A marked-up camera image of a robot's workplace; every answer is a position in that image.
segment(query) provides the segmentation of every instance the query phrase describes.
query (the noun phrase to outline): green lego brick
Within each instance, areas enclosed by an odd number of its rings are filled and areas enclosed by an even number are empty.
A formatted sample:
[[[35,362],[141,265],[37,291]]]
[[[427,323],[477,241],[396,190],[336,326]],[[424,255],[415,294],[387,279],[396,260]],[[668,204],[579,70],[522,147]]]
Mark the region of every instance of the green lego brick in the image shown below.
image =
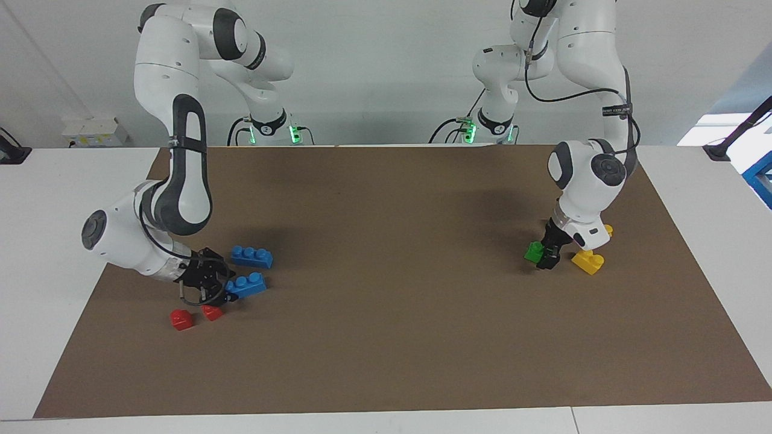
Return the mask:
[[[528,246],[525,258],[532,263],[539,263],[541,257],[544,256],[544,246],[540,241],[534,241]]]

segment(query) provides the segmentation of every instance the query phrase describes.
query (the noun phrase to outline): blue frame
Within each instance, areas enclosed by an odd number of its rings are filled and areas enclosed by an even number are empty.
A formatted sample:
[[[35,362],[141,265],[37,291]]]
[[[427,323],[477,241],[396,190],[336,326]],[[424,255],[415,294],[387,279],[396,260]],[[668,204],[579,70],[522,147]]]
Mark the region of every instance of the blue frame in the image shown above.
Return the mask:
[[[761,200],[772,209],[772,151],[743,173],[743,178]]]

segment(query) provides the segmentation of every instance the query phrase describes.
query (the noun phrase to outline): cable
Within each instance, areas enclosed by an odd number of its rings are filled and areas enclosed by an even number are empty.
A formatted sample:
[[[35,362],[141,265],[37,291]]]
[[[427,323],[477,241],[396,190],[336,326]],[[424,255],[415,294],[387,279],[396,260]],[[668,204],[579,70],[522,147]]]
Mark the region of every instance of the cable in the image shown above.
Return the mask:
[[[314,141],[314,139],[313,139],[313,132],[311,131],[310,128],[308,128],[308,127],[298,127],[297,129],[298,129],[298,131],[308,131],[308,135],[311,136],[311,144],[314,145],[314,146],[317,145],[316,141]]]
[[[515,141],[514,141],[514,143],[513,143],[513,144],[517,144],[517,139],[519,139],[519,138],[520,138],[520,126],[518,126],[518,125],[513,125],[513,126],[512,126],[512,128],[517,128],[517,135],[515,136]]]
[[[241,128],[238,131],[236,131],[236,146],[239,146],[239,133],[247,132],[249,133],[249,136],[252,136],[252,132],[249,128]]]
[[[448,140],[450,140],[450,135],[451,134],[455,133],[455,136],[458,137],[459,133],[463,133],[463,132],[464,132],[464,128],[459,128],[458,130],[453,130],[453,131],[449,132],[448,133],[448,137],[445,137],[445,143],[448,143]]]
[[[448,124],[452,124],[453,122],[458,122],[458,121],[457,121],[456,119],[448,119],[448,120],[446,120],[445,122],[441,123],[441,124],[439,125],[439,127],[437,127],[437,129],[435,130],[435,132],[432,134],[432,137],[431,137],[431,138],[429,138],[429,143],[432,143],[432,142],[434,141],[434,138],[435,138],[435,137],[437,137],[437,133],[439,133],[439,131],[440,131],[442,128],[444,128],[444,127],[445,127],[446,125],[448,125]]]
[[[472,107],[469,108],[468,112],[466,112],[466,117],[472,116],[472,112],[475,110],[475,107],[477,107],[477,103],[480,102],[480,98],[483,97],[484,93],[485,93],[485,87],[483,87],[483,89],[480,90],[480,95],[477,96],[477,99],[475,100],[475,103],[472,104]],[[458,138],[459,138],[459,134],[456,133],[455,137],[453,138],[453,143],[455,143],[455,141],[458,140]]]
[[[758,127],[759,125],[763,124],[764,122],[767,122],[767,119],[769,119],[769,118],[770,118],[770,116],[772,116],[772,112],[768,113],[768,114],[767,114],[767,116],[766,116],[764,119],[762,119],[762,120],[759,120],[758,122],[756,122],[755,124],[753,124],[753,126],[754,126],[754,127]]]
[[[228,141],[225,142],[225,146],[230,146],[231,145],[231,139],[233,139],[233,131],[235,131],[236,126],[239,125],[242,122],[244,122],[244,118],[243,117],[240,117],[239,119],[236,119],[233,122],[233,125],[231,125],[231,130],[228,132]]]
[[[0,131],[2,131],[2,132],[3,132],[3,133],[6,135],[6,136],[8,136],[8,138],[10,138],[11,140],[13,140],[13,141],[14,141],[14,143],[16,143],[16,147],[22,147],[22,144],[20,144],[20,143],[19,143],[19,141],[18,141],[18,140],[16,140],[16,137],[13,137],[13,134],[9,133],[9,132],[8,132],[8,130],[6,130],[6,129],[5,129],[5,128],[3,128],[3,127],[0,127]]]
[[[637,136],[635,139],[635,143],[631,147],[628,147],[627,149],[611,152],[611,155],[627,154],[628,152],[636,149],[638,145],[641,144],[641,128],[638,126],[638,122],[635,122],[635,119],[633,119],[631,114],[628,115],[628,122],[632,124],[633,127],[635,127],[635,133]]]
[[[542,22],[543,19],[544,19],[543,17],[539,18],[539,22],[536,24],[536,28],[533,30],[533,35],[531,36],[531,40],[528,43],[528,50],[530,52],[533,52],[533,43],[536,41],[536,34],[539,32],[539,28],[541,27],[541,22]],[[530,64],[528,62],[526,62],[526,74],[525,74],[526,88],[528,89],[528,93],[530,93],[530,95],[535,100],[540,101],[541,103],[559,103],[561,101],[573,100],[574,98],[583,97],[584,95],[590,95],[592,93],[600,93],[600,92],[615,93],[615,94],[619,95],[620,98],[622,98],[622,96],[620,95],[618,90],[610,89],[608,87],[602,87],[602,88],[599,88],[599,89],[585,90],[584,92],[575,93],[574,95],[569,95],[568,97],[554,98],[554,99],[550,99],[550,100],[544,99],[544,98],[539,98],[539,97],[536,96],[535,93],[533,93],[533,91],[530,88],[530,83],[529,83],[529,80],[528,80],[528,69],[529,69],[529,66],[530,66]]]
[[[176,253],[176,252],[172,252],[171,250],[167,249],[166,247],[163,247],[163,246],[162,246],[162,245],[161,245],[161,244],[160,244],[160,243],[159,243],[159,242],[158,242],[158,241],[157,241],[157,240],[156,240],[156,239],[155,239],[155,238],[154,238],[154,237],[153,237],[153,236],[150,234],[150,230],[147,228],[147,223],[146,223],[146,222],[145,222],[145,220],[144,220],[144,213],[142,212],[142,201],[140,201],[140,205],[139,205],[139,208],[137,209],[137,214],[139,214],[139,218],[140,218],[140,226],[142,226],[142,232],[144,232],[144,234],[145,234],[145,236],[147,237],[147,239],[149,239],[149,240],[150,240],[150,241],[151,241],[153,244],[155,244],[155,246],[156,246],[157,248],[159,248],[159,249],[160,249],[161,251],[163,251],[164,253],[167,253],[168,255],[172,255],[172,256],[174,256],[175,258],[179,258],[179,259],[185,259],[185,260],[188,260],[188,261],[199,261],[199,262],[207,262],[207,261],[210,261],[210,262],[217,262],[217,263],[221,263],[222,265],[224,265],[224,266],[225,266],[225,268],[226,268],[227,270],[229,270],[229,268],[228,268],[228,264],[225,262],[225,260],[224,260],[224,259],[220,259],[220,258],[207,258],[207,257],[203,257],[203,256],[199,256],[199,257],[193,257],[193,256],[185,256],[185,255],[181,255],[181,254],[179,254],[179,253]],[[209,299],[208,299],[208,300],[205,300],[205,301],[200,301],[200,302],[198,302],[198,303],[194,303],[194,302],[191,302],[190,300],[188,300],[187,298],[185,298],[185,294],[182,292],[182,281],[180,280],[180,300],[182,300],[182,302],[183,302],[183,303],[185,303],[185,304],[187,304],[188,306],[194,306],[194,307],[195,307],[195,306],[204,306],[204,305],[206,305],[206,304],[209,304],[209,303],[210,303],[212,300],[217,300],[218,298],[222,297],[222,294],[224,294],[224,293],[225,293],[225,283],[223,283],[223,282],[220,282],[220,279],[217,279],[217,281],[218,281],[218,283],[220,283],[221,285],[220,285],[220,291],[218,291],[216,295],[214,295],[213,297],[209,297]]]
[[[539,22],[536,24],[536,28],[533,30],[533,35],[531,35],[531,40],[528,43],[528,52],[529,53],[533,52],[533,44],[536,41],[536,34],[539,32],[539,28],[541,27],[542,20],[543,20],[543,17],[539,18]],[[585,95],[590,95],[590,94],[593,94],[593,93],[609,92],[609,93],[614,93],[615,95],[617,95],[622,100],[622,102],[625,105],[629,105],[628,101],[621,95],[621,93],[618,90],[611,89],[609,87],[601,87],[601,88],[598,88],[598,89],[585,90],[584,92],[575,93],[573,95],[569,95],[567,97],[562,97],[562,98],[553,98],[553,99],[539,98],[539,97],[536,96],[535,93],[533,93],[533,90],[531,90],[531,88],[530,88],[530,83],[529,83],[529,80],[528,80],[528,69],[529,69],[529,66],[530,66],[530,63],[526,61],[526,71],[525,71],[526,88],[528,89],[528,93],[530,93],[532,98],[534,98],[535,100],[540,101],[542,103],[559,103],[561,101],[573,100],[574,98],[583,97]],[[638,122],[635,121],[635,119],[633,118],[632,114],[628,114],[627,117],[628,117],[628,128],[629,128],[630,124],[635,128],[635,132],[636,132],[636,136],[637,136],[636,139],[635,139],[635,143],[632,146],[628,147],[627,149],[623,149],[621,151],[611,152],[611,155],[626,154],[626,153],[632,151],[633,149],[636,149],[638,147],[638,145],[641,143],[641,128],[638,126]]]

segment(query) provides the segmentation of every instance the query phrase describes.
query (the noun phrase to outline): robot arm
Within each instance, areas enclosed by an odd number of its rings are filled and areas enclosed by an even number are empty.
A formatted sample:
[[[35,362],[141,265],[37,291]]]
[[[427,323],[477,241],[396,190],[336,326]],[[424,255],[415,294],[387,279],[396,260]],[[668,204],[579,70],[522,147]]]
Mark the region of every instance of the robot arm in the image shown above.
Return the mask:
[[[557,29],[557,54],[548,39]],[[513,46],[484,49],[475,58],[474,71],[486,92],[478,121],[494,138],[502,137],[517,102],[514,80],[526,82],[529,93],[551,103],[595,93],[601,99],[604,138],[565,141],[550,155],[550,176],[563,191],[547,223],[537,264],[551,269],[560,261],[560,248],[576,242],[582,249],[603,246],[609,240],[601,221],[635,170],[637,158],[630,86],[616,51],[614,0],[520,0],[510,35]],[[588,89],[556,100],[537,97],[530,81],[546,76],[554,60],[570,81]]]
[[[224,280],[234,273],[224,259],[206,248],[193,252],[169,235],[194,234],[212,214],[199,60],[230,60],[273,79],[289,76],[292,68],[269,62],[262,37],[248,32],[227,8],[151,5],[139,30],[134,92],[167,129],[169,177],[144,181],[109,208],[95,211],[83,225],[83,246],[109,263],[179,283],[180,298],[188,304],[220,306],[238,298],[225,291]],[[200,300],[185,299],[183,286],[197,288]]]
[[[545,18],[537,30],[538,22],[538,18],[517,9],[510,27],[514,44],[492,46],[475,55],[472,71],[485,87],[476,115],[481,127],[477,135],[483,141],[502,143],[507,137],[518,101],[513,82],[525,80],[526,68],[529,80],[543,78],[554,68],[555,50],[548,39],[557,19]],[[533,49],[529,51],[531,36],[534,36]]]

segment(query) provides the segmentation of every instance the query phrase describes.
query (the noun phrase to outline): yellow block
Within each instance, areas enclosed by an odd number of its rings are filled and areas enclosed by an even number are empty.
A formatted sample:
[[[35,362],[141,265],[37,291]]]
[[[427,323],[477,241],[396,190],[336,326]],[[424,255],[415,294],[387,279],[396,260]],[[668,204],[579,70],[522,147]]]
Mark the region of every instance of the yellow block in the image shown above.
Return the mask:
[[[573,259],[571,259],[571,262],[577,264],[579,268],[583,269],[587,274],[592,276],[601,269],[605,259],[603,259],[603,256],[601,255],[592,254],[592,250],[588,250],[586,252],[581,250],[574,256]]]

